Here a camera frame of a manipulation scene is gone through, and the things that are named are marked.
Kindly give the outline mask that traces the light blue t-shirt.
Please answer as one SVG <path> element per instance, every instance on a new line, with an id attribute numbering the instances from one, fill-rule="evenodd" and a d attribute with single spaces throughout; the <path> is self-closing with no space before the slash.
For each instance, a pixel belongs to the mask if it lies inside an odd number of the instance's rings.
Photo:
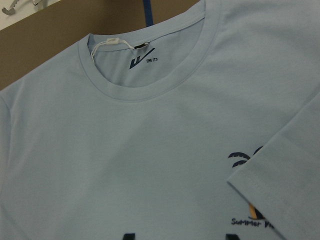
<path id="1" fill-rule="evenodd" d="M 0 237 L 319 239 L 319 1 L 201 0 L 4 88 Z"/>

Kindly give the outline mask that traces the metal reacher grabber tool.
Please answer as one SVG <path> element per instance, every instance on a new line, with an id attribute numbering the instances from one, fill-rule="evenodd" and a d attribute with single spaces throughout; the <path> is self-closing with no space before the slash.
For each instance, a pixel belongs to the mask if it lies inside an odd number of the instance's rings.
<path id="1" fill-rule="evenodd" d="M 12 16 L 16 13 L 15 7 L 19 3 L 19 0 L 5 0 L 1 11 L 7 15 Z M 31 2 L 37 10 L 42 10 L 48 6 L 48 0 L 28 0 L 27 2 Z"/>

